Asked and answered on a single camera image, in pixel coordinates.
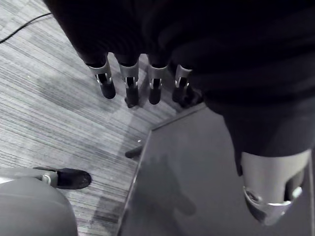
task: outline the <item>black fabric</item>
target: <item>black fabric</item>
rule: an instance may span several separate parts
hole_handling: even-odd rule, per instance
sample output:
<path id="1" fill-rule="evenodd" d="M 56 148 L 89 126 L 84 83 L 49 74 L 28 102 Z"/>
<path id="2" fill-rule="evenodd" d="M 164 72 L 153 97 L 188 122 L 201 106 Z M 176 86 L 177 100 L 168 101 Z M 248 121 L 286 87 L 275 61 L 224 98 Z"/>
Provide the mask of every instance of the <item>black fabric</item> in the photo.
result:
<path id="1" fill-rule="evenodd" d="M 146 53 L 192 68 L 189 84 L 225 117 L 238 151 L 289 155 L 314 145 L 311 1 L 44 1 L 86 63 Z M 271 141 L 270 129 L 279 131 Z"/>

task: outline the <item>gray fabric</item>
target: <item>gray fabric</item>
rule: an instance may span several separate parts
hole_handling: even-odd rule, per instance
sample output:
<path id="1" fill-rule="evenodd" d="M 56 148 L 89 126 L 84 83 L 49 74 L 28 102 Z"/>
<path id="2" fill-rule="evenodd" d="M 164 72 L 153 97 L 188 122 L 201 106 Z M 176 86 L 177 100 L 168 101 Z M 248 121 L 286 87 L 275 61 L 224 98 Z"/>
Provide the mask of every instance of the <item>gray fabric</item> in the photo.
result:
<path id="1" fill-rule="evenodd" d="M 55 188 L 34 178 L 0 184 L 2 236 L 76 236 L 71 205 Z"/>
<path id="2" fill-rule="evenodd" d="M 1 0 L 0 38 L 48 12 L 40 0 Z M 75 168 L 93 177 L 90 187 L 62 191 L 79 235 L 116 230 L 137 166 L 124 153 L 144 141 L 150 127 L 180 110 L 163 91 L 149 104 L 147 58 L 139 62 L 140 107 L 128 109 L 119 66 L 109 54 L 117 95 L 105 99 L 55 19 L 38 20 L 0 44 L 0 167 Z"/>

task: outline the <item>striped carpet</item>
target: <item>striped carpet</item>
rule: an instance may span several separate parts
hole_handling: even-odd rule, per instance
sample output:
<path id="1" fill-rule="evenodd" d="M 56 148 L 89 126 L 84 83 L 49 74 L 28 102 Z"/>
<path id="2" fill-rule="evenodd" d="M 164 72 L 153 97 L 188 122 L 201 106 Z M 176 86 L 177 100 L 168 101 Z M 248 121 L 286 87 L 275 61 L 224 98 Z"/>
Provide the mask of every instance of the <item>striped carpet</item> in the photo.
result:
<path id="1" fill-rule="evenodd" d="M 0 38 L 48 12 L 39 0 L 1 0 Z M 140 57 L 140 106 L 128 109 L 119 67 L 109 55 L 117 95 L 105 99 L 52 16 L 0 44 L 0 167 L 69 167 L 88 171 L 86 189 L 63 191 L 79 235 L 111 236 L 136 163 L 124 152 L 143 143 L 153 125 L 180 111 L 165 90 L 147 101 L 147 58 Z"/>

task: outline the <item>leg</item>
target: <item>leg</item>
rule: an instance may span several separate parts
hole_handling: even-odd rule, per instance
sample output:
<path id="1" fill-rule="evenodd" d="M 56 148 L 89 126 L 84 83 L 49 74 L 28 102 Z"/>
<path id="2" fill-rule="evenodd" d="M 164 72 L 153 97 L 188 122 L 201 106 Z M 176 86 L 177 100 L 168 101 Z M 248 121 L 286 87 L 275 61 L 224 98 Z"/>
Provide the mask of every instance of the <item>leg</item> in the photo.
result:
<path id="1" fill-rule="evenodd" d="M 0 184 L 1 235 L 77 236 L 67 198 L 42 181 L 24 177 Z"/>

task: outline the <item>robotic hand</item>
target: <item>robotic hand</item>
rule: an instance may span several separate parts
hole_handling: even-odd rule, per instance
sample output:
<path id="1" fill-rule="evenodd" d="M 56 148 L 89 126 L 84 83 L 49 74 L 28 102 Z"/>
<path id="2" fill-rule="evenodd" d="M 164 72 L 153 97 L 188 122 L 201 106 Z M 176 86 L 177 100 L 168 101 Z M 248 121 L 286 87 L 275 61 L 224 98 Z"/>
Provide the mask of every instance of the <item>robotic hand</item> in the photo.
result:
<path id="1" fill-rule="evenodd" d="M 237 172 L 244 179 L 244 196 L 256 219 L 274 224 L 298 198 L 315 144 L 313 3 L 45 3 L 87 65 L 97 65 L 96 58 L 108 52 L 163 54 L 180 65 L 173 99 L 189 84 L 203 93 L 210 109 L 223 115 Z M 92 66 L 93 73 L 106 72 L 103 65 Z M 133 78 L 126 80 L 126 91 L 131 88 L 138 95 L 137 76 L 128 74 L 133 69 L 129 67 L 121 66 L 123 77 Z M 153 104 L 159 101 L 161 85 L 155 72 L 151 68 L 151 89 L 158 95 Z M 105 75 L 97 79 L 104 96 L 112 98 L 115 89 L 110 73 Z"/>

